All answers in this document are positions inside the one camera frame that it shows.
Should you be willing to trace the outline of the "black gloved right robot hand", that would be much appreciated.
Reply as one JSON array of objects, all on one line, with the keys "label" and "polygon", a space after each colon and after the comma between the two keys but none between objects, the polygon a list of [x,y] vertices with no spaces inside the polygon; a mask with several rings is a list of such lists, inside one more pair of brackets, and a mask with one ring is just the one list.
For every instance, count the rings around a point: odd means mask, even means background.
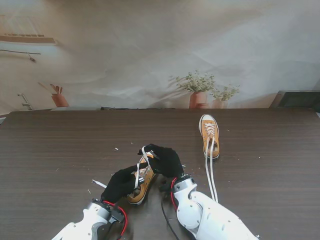
[{"label": "black gloved right robot hand", "polygon": [[148,161],[155,174],[161,174],[167,178],[180,178],[184,174],[184,169],[180,158],[175,150],[169,147],[162,147],[155,144],[144,146],[147,153],[152,151],[157,157],[149,157]]}]

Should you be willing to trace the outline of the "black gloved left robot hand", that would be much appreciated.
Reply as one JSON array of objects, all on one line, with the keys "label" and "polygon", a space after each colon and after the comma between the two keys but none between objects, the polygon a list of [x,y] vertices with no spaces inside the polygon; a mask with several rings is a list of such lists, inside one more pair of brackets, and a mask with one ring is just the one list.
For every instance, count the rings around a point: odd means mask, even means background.
[{"label": "black gloved left robot hand", "polygon": [[100,201],[117,203],[121,198],[131,194],[136,188],[136,176],[134,172],[138,171],[137,165],[117,171],[110,179],[105,190],[101,194]]}]

